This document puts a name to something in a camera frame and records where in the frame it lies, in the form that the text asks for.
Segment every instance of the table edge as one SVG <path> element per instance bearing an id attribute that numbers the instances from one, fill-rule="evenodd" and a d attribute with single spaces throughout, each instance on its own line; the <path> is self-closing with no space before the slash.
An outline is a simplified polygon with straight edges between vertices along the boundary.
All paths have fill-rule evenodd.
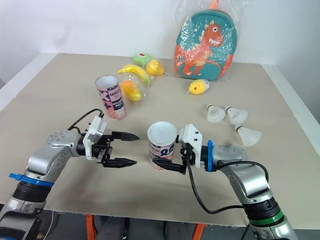
<path id="1" fill-rule="evenodd" d="M 262 64 L 262 67 L 291 109 L 293 116 L 303 129 L 314 150 L 320 156 L 320 124 L 275 65 Z"/>
<path id="2" fill-rule="evenodd" d="M 0 89 L 0 112 L 57 54 L 40 53 Z"/>

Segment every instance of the yellow toy mouse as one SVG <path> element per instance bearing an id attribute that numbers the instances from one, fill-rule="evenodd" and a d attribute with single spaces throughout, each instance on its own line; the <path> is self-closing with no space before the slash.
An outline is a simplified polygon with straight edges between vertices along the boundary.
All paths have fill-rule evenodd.
<path id="1" fill-rule="evenodd" d="M 209 87 L 210 84 L 207 80 L 197 79 L 189 84 L 189 91 L 187 92 L 187 94 L 192 93 L 194 95 L 200 95 L 207 91 Z"/>

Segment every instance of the orange table leg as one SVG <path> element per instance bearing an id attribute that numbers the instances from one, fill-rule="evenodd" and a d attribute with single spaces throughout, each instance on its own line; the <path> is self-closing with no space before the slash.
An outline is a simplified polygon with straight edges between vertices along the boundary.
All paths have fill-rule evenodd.
<path id="1" fill-rule="evenodd" d="M 193 231 L 192 240 L 200 240 L 202 236 L 202 232 L 206 226 L 207 226 L 206 224 L 197 223 Z"/>
<path id="2" fill-rule="evenodd" d="M 86 239 L 96 240 L 96 229 L 94 224 L 94 216 L 92 214 L 85 215 L 86 222 Z"/>

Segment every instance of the beige board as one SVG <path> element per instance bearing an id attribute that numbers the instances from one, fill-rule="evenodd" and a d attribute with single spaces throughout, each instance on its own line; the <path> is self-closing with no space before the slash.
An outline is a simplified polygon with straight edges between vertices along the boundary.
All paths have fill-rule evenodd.
<path id="1" fill-rule="evenodd" d="M 103 108 L 95 80 L 115 75 L 132 62 L 130 57 L 59 54 L 0 113 L 0 202 L 14 192 L 17 182 L 9 173 L 23 173 L 29 157 L 48 136 L 65 130 L 79 116 Z M 133 104 L 125 101 L 127 117 L 106 118 L 107 132 L 136 134 L 140 141 L 112 143 L 113 157 L 138 161 L 122 169 L 103 168 L 84 157 L 72 158 L 47 198 L 47 209 L 133 218 L 245 225 L 243 210 L 209 215 L 196 201 L 187 175 L 152 168 L 148 159 L 147 129 L 156 121 L 173 123 L 178 130 L 194 124 L 203 143 L 241 145 L 226 117 L 207 122 L 207 104 L 249 112 L 244 126 L 263 133 L 261 141 L 245 148 L 248 158 L 265 165 L 270 186 L 292 226 L 320 229 L 320 159 L 291 110 L 258 64 L 234 63 L 225 80 L 213 82 L 203 95 L 186 95 L 188 79 L 157 77 L 148 96 Z M 84 130 L 93 115 L 79 126 Z M 175 162 L 180 161 L 180 146 Z M 228 179 L 221 173 L 194 170 L 195 183 L 210 209 L 239 204 Z"/>

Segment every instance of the paper cup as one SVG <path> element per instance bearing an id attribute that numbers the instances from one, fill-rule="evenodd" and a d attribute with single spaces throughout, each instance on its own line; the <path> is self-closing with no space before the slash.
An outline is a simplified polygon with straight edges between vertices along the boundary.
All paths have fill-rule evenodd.
<path id="1" fill-rule="evenodd" d="M 95 81 L 95 85 L 108 117 L 115 120 L 123 119 L 126 116 L 126 109 L 118 78 L 112 75 L 104 75 Z"/>
<path id="2" fill-rule="evenodd" d="M 162 170 L 163 168 L 154 164 L 152 160 L 158 158 L 172 160 L 174 158 L 177 129 L 170 122 L 157 121 L 149 127 L 147 135 L 151 164 L 155 169 Z"/>

